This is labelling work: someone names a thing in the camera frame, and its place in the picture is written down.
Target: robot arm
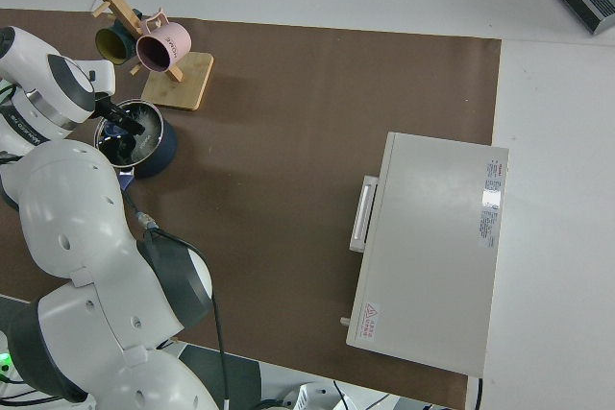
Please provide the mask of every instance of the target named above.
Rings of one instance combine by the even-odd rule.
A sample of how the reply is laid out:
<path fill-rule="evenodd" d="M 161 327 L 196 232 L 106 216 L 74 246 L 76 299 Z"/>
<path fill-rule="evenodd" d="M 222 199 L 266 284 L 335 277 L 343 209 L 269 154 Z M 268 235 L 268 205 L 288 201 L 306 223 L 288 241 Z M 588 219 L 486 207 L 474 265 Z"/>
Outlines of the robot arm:
<path fill-rule="evenodd" d="M 92 146 L 44 143 L 0 167 L 35 263 L 68 278 L 18 314 L 12 360 L 31 386 L 99 410 L 214 409 L 201 381 L 156 345 L 207 315 L 203 260 L 153 232 L 131 235 L 115 172 Z"/>
<path fill-rule="evenodd" d="M 113 65 L 74 61 L 19 28 L 0 28 L 0 78 L 16 85 L 0 105 L 0 151 L 22 156 L 67 137 L 95 110 L 95 93 L 115 91 Z"/>

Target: mug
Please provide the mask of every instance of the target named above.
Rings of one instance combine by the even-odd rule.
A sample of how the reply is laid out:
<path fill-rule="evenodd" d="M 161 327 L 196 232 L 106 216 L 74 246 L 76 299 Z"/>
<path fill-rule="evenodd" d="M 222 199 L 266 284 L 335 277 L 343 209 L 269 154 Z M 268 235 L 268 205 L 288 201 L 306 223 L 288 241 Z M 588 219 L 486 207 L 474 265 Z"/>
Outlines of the mug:
<path fill-rule="evenodd" d="M 133 10 L 133 12 L 138 19 L 143 16 L 139 10 Z M 113 21 L 111 27 L 98 31 L 94 40 L 98 53 L 115 65 L 123 64 L 136 54 L 136 39 L 119 19 Z"/>
<path fill-rule="evenodd" d="M 130 134 L 111 121 L 102 119 L 96 127 L 94 146 L 113 167 L 124 173 L 134 169 L 132 173 L 135 178 L 152 177 L 164 170 L 177 151 L 177 136 L 173 127 L 162 117 L 158 108 L 147 101 L 128 100 L 118 107 L 141 124 L 144 132 Z"/>
<path fill-rule="evenodd" d="M 149 23 L 155 21 L 156 29 Z M 164 72 L 190 51 L 192 41 L 184 26 L 171 23 L 160 9 L 158 13 L 141 20 L 143 36 L 136 42 L 136 54 L 151 71 Z"/>

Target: navy blue pot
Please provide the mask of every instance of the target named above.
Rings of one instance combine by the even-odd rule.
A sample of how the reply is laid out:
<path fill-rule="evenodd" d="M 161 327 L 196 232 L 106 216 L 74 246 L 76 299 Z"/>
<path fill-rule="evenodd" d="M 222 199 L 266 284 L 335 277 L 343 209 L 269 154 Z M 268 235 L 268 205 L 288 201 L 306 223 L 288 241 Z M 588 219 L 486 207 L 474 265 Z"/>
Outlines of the navy blue pot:
<path fill-rule="evenodd" d="M 130 134 L 108 120 L 96 128 L 94 145 L 107 157 L 111 165 L 123 172 L 132 171 L 136 178 L 152 177 L 164 170 L 177 152 L 177 136 L 173 127 L 151 103 L 128 100 L 118 105 L 145 131 Z"/>

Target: wooden base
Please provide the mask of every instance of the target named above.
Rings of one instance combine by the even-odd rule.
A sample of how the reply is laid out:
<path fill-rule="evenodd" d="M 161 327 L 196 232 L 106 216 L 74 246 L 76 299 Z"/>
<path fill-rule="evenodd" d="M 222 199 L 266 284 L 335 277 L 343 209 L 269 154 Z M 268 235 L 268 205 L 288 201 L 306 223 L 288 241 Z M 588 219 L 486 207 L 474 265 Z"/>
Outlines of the wooden base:
<path fill-rule="evenodd" d="M 158 106 L 196 110 L 203 98 L 213 56 L 209 53 L 190 52 L 178 62 L 184 71 L 181 83 L 173 82 L 161 72 L 150 72 L 141 99 Z"/>

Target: white box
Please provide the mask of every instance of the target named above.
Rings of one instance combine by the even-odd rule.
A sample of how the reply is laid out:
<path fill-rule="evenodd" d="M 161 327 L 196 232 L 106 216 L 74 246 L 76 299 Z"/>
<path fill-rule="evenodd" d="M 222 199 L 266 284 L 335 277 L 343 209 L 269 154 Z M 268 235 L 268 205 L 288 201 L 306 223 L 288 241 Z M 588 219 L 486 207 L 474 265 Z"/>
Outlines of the white box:
<path fill-rule="evenodd" d="M 347 343 L 482 376 L 508 149 L 387 137 Z"/>

